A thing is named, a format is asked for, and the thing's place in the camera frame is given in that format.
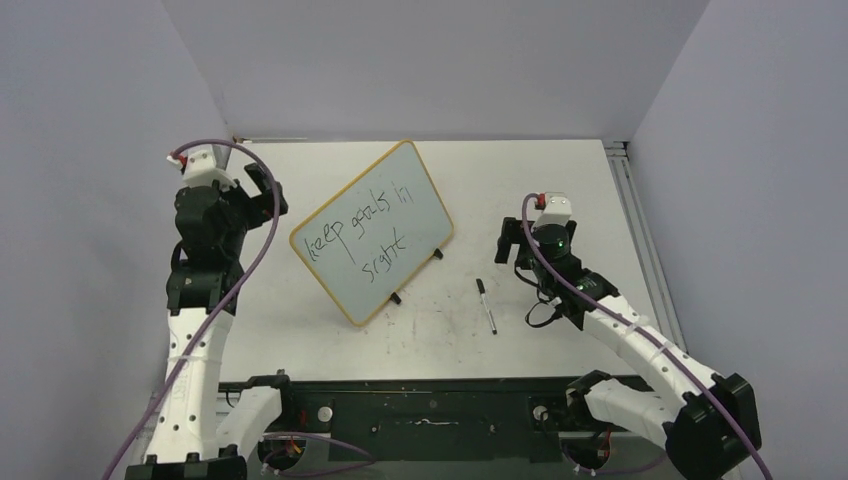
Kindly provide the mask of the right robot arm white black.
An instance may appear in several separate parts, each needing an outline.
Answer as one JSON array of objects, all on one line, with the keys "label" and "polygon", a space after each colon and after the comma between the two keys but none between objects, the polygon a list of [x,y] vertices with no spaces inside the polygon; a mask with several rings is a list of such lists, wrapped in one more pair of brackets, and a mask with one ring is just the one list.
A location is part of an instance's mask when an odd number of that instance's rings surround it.
[{"label": "right robot arm white black", "polygon": [[549,320],[570,321],[623,360],[649,386],[638,391],[595,370],[565,393],[569,421],[579,428],[615,425],[660,447],[686,479],[720,479],[751,458],[765,478],[762,437],[752,386],[694,360],[653,328],[602,275],[571,252],[573,220],[536,227],[504,218],[495,263],[517,254],[514,272],[533,273],[537,301],[552,307]]}]

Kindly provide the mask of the black white marker pen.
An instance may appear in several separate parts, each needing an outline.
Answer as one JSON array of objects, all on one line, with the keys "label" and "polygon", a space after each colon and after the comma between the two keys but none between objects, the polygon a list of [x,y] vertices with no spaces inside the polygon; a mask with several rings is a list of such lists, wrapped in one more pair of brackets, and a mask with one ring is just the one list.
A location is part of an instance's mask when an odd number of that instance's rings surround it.
[{"label": "black white marker pen", "polygon": [[483,309],[484,309],[486,316],[487,316],[487,319],[488,319],[488,323],[489,323],[489,326],[490,326],[491,333],[493,335],[497,335],[498,329],[497,329],[497,325],[496,325],[496,322],[495,322],[495,319],[494,319],[493,311],[492,311],[491,306],[490,306],[489,301],[488,301],[488,295],[487,295],[487,290],[486,290],[485,284],[484,284],[484,282],[481,278],[476,278],[475,284],[476,284],[476,287],[477,287],[477,290],[478,290],[478,293],[479,293],[479,296],[480,296],[481,304],[483,306]]}]

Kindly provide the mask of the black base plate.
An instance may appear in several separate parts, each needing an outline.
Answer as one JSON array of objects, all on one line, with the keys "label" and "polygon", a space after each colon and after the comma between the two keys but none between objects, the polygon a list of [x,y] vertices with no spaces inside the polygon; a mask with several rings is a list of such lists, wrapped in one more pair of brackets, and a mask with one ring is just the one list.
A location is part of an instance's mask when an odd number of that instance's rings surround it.
[{"label": "black base plate", "polygon": [[569,410],[574,377],[448,380],[292,380],[283,388],[282,413],[269,432],[292,440],[265,440],[261,456],[290,469],[308,462],[331,466],[378,462],[560,459],[564,447],[609,446],[613,454],[634,440],[653,442],[610,421]]}]

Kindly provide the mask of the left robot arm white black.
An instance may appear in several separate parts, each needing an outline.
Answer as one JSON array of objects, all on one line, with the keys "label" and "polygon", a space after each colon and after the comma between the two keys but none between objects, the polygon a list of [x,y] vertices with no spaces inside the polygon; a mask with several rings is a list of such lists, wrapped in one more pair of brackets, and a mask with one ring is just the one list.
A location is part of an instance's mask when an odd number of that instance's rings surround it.
[{"label": "left robot arm white black", "polygon": [[146,412],[156,420],[142,460],[125,470],[127,479],[244,479],[247,446],[260,433],[290,428],[296,400],[263,387],[237,412],[235,433],[221,433],[215,404],[226,339],[238,294],[257,267],[241,264],[248,231],[276,225],[288,211],[280,183],[260,162],[245,172],[259,192],[250,196],[225,170],[186,164],[184,187],[175,197],[180,235],[166,282],[169,328],[166,379]]}]

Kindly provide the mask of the yellow framed whiteboard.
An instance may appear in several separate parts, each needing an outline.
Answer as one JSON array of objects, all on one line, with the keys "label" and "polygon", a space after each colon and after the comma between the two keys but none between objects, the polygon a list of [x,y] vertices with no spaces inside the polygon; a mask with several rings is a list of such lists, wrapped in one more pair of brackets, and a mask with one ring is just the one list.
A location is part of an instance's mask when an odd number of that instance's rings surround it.
[{"label": "yellow framed whiteboard", "polygon": [[366,325],[453,236],[416,145],[390,148],[289,236],[293,251],[354,326]]}]

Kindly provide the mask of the aluminium frame rail right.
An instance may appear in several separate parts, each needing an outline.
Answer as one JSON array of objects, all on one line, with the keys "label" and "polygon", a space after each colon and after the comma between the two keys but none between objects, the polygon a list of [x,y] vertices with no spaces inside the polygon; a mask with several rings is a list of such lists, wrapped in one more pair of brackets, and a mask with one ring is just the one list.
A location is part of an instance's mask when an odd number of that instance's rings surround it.
[{"label": "aluminium frame rail right", "polygon": [[628,156],[628,143],[603,143],[604,151],[616,185],[624,216],[634,241],[637,257],[646,281],[658,329],[673,340],[684,352],[688,351],[669,285],[637,192]]}]

